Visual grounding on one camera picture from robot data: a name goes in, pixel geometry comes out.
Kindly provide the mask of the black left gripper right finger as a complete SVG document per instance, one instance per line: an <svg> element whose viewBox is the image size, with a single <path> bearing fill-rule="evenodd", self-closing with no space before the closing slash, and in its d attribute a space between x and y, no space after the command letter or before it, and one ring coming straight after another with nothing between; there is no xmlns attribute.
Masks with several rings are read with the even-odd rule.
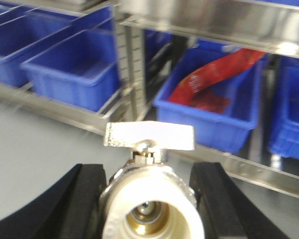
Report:
<svg viewBox="0 0 299 239"><path fill-rule="evenodd" d="M200 239L286 239L288 236L236 186L220 163L198 162L189 185L204 231Z"/></svg>

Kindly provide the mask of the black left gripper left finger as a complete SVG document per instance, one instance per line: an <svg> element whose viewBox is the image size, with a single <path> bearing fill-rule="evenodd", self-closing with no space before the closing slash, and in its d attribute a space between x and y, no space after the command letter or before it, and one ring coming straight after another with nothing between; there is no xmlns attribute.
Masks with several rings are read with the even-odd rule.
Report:
<svg viewBox="0 0 299 239"><path fill-rule="evenodd" d="M77 164L33 201L0 220L0 239L99 239L102 164Z"/></svg>

